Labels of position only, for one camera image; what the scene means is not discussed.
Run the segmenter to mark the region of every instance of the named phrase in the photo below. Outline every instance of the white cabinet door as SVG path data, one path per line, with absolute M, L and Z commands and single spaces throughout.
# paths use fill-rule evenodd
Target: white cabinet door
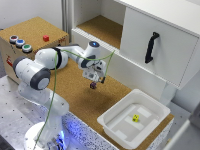
M 145 56 L 153 32 L 160 37 L 154 41 L 153 60 L 146 64 Z M 120 54 L 179 86 L 197 40 L 191 34 L 127 8 Z

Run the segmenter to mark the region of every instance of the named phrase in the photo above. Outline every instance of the yellow toy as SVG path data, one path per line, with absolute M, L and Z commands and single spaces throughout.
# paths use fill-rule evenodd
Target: yellow toy
M 134 121 L 134 122 L 138 122 L 138 119 L 139 119 L 139 115 L 134 115 L 134 116 L 133 116 L 133 121 Z

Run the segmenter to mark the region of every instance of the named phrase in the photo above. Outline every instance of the cardboard box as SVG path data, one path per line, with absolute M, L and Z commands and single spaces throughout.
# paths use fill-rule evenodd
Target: cardboard box
M 22 49 L 16 48 L 16 45 L 10 44 L 10 36 L 17 35 L 19 39 L 25 40 L 26 44 L 32 46 L 31 53 L 23 53 Z M 43 36 L 48 35 L 49 41 L 45 42 Z M 12 64 L 19 56 L 26 56 L 32 60 L 35 54 L 44 48 L 65 46 L 69 44 L 69 35 L 53 26 L 40 17 L 32 18 L 12 27 L 0 31 L 0 50 L 7 75 L 15 82 L 20 80 L 16 77 Z

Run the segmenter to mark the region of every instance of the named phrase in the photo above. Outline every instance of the cabinet handle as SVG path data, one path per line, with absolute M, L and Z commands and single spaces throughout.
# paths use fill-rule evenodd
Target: cabinet handle
M 146 53 L 146 57 L 145 57 L 145 63 L 148 64 L 150 61 L 153 60 L 153 57 L 151 57 L 151 53 L 153 50 L 153 45 L 154 45 L 154 40 L 156 38 L 158 38 L 160 35 L 156 32 L 153 32 L 153 36 L 151 37 L 150 41 L 149 41 L 149 45 L 147 48 L 147 53 Z

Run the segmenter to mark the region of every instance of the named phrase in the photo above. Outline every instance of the green cable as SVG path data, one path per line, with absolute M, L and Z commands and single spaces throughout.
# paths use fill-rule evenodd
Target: green cable
M 75 53 L 72 53 L 72 52 L 70 52 L 70 51 L 68 51 L 68 50 L 61 50 L 61 51 L 66 51 L 66 52 L 69 52 L 69 53 L 71 53 L 71 54 L 73 54 L 73 55 L 76 55 L 76 56 L 78 56 L 78 57 L 80 57 L 80 58 L 83 58 L 83 59 L 86 59 L 86 60 L 93 60 L 93 61 L 95 61 L 95 60 L 103 60 L 103 59 L 106 59 L 106 58 L 110 57 L 110 59 L 109 59 L 109 61 L 108 61 L 108 65 L 107 65 L 107 67 L 106 67 L 105 76 L 106 76 L 106 74 L 107 74 L 107 70 L 108 70 L 108 66 L 109 66 L 109 64 L 110 64 L 110 60 L 111 60 L 112 56 L 113 56 L 114 53 L 115 53 L 115 51 L 113 51 L 110 55 L 108 55 L 108 56 L 106 56 L 106 57 L 103 57 L 103 58 L 100 58 L 100 59 L 88 59 L 88 58 L 79 56 L 79 55 L 77 55 L 77 54 L 75 54 Z M 42 129 L 41 129 L 41 131 L 40 131 L 40 134 L 39 134 L 39 136 L 38 136 L 38 138 L 37 138 L 37 140 L 36 140 L 36 143 L 35 143 L 35 146 L 34 146 L 34 149 L 33 149 L 33 150 L 35 150 L 35 148 L 36 148 L 37 142 L 38 142 L 39 139 L 40 139 L 40 135 L 42 134 L 42 131 L 43 131 L 43 129 L 44 129 L 46 123 L 47 123 L 47 120 L 49 119 L 49 115 L 50 115 L 50 112 L 51 112 L 51 107 L 52 107 L 52 104 L 53 104 L 54 94 L 55 94 L 55 91 L 56 91 L 56 62 L 57 62 L 57 52 L 56 52 L 56 54 L 55 54 L 55 81 L 54 81 L 53 96 L 52 96 L 52 100 L 51 100 L 51 104 L 50 104 L 50 107 L 49 107 L 49 111 L 48 111 L 48 114 L 47 114 L 46 121 L 45 121 L 45 123 L 44 123 L 44 125 L 43 125 L 43 127 L 42 127 Z
M 33 150 L 35 150 L 35 148 L 36 148 L 37 142 L 38 142 L 39 139 L 40 139 L 40 135 L 42 134 L 42 131 L 43 131 L 43 129 L 44 129 L 46 123 L 47 123 L 47 120 L 49 119 L 49 114 L 50 114 L 50 112 L 51 112 L 51 107 L 52 107 L 52 104 L 53 104 L 54 94 L 55 94 L 55 91 L 56 91 L 56 62 L 57 62 L 57 52 L 56 52 L 56 54 L 55 54 L 55 81 L 54 81 L 53 96 L 52 96 L 51 104 L 50 104 L 49 111 L 48 111 L 48 114 L 47 114 L 47 119 L 46 119 L 46 121 L 45 121 L 45 123 L 44 123 L 44 125 L 43 125 L 43 127 L 42 127 L 42 130 L 40 131 L 40 134 L 39 134 L 39 136 L 38 136 L 38 138 L 37 138 L 37 140 L 36 140 L 36 143 L 35 143 L 35 146 L 34 146 L 34 149 L 33 149 Z

